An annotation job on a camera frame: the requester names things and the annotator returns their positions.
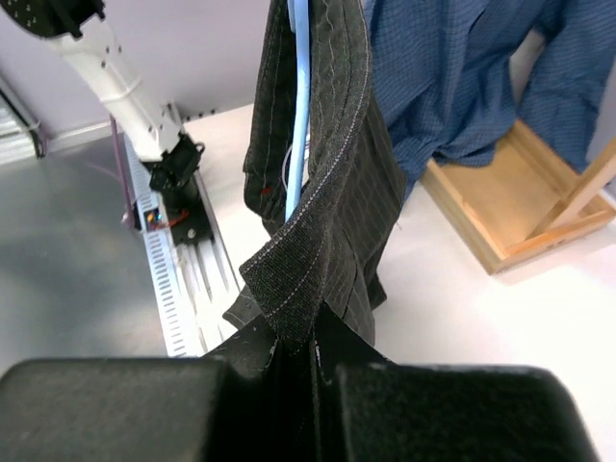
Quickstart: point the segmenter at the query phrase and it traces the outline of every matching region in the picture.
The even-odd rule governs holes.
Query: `wooden tray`
[[[616,175],[616,140],[579,175],[521,121],[488,167],[427,166],[422,182],[489,273],[606,226],[600,196]]]

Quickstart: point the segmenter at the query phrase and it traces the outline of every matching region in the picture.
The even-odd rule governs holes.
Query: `blue garment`
[[[591,22],[596,14],[590,12],[596,11],[602,18]],[[571,18],[581,13],[586,16]],[[520,116],[553,147],[584,158],[586,149],[580,147],[590,142],[587,127],[594,127],[596,94],[603,93],[600,83],[616,54],[616,28],[606,24],[616,19],[616,1],[368,0],[366,16],[374,92],[394,155],[407,174],[407,194],[433,155],[470,167],[492,161],[496,141],[517,116],[509,58],[537,24],[552,41],[533,71]],[[580,38],[582,27],[588,37]],[[599,44],[599,51],[590,53],[596,65],[576,72],[588,60],[579,56],[578,63],[573,50],[583,54]],[[577,87],[579,97],[548,95],[553,79],[568,82],[564,91],[578,85],[580,74],[588,85]],[[544,126],[546,117],[562,118],[570,111],[578,126],[568,125],[567,133],[558,123]],[[566,137],[578,142],[561,142]]]

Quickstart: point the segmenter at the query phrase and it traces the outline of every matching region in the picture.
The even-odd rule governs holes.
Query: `table surface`
[[[201,174],[236,270],[269,238],[244,206],[251,118],[246,106],[187,124],[205,142]],[[602,460],[616,461],[616,222],[489,276],[419,185],[379,276],[389,296],[374,312],[379,351],[403,364],[551,370],[576,400]]]

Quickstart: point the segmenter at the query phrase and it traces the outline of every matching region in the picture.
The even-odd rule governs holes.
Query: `purple cable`
[[[113,117],[110,117],[112,123],[112,136],[114,137],[114,153],[117,171],[119,173],[119,182],[122,185],[122,193],[124,194],[124,204],[126,206],[127,223],[131,229],[135,228],[135,219],[133,217],[133,200],[128,191],[128,180],[126,179],[126,169],[122,162],[121,149],[119,147],[119,134],[117,133],[117,123]]]

